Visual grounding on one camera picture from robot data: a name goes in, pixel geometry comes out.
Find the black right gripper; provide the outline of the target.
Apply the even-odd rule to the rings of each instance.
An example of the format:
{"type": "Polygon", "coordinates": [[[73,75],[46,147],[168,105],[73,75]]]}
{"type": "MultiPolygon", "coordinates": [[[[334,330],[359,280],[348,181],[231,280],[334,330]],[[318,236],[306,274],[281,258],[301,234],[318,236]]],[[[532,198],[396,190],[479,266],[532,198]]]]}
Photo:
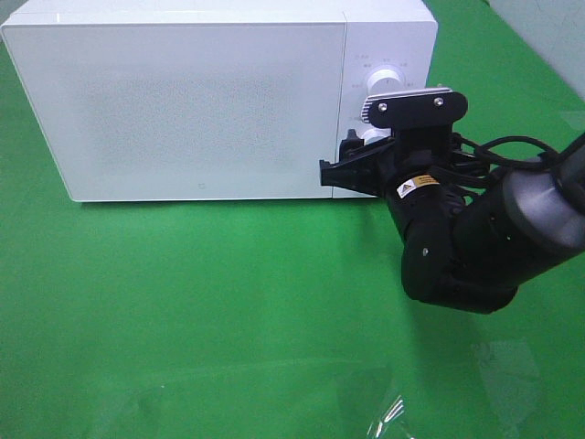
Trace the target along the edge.
{"type": "Polygon", "coordinates": [[[339,145],[337,163],[319,161],[320,184],[376,195],[386,201],[445,201],[457,198],[449,183],[434,177],[433,167],[449,167],[448,141],[396,140],[366,144],[350,129],[339,145]]]}

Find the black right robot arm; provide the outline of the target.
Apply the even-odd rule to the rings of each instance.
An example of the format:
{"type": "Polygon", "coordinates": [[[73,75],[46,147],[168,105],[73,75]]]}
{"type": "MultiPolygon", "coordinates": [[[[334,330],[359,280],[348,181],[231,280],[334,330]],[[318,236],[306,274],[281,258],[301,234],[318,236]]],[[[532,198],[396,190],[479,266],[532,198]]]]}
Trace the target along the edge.
{"type": "Polygon", "coordinates": [[[383,198],[402,239],[401,282],[415,300],[489,314],[520,284],[584,251],[584,141],[539,156],[463,151],[450,128],[409,129],[367,144],[349,133],[325,186],[383,198]]]}

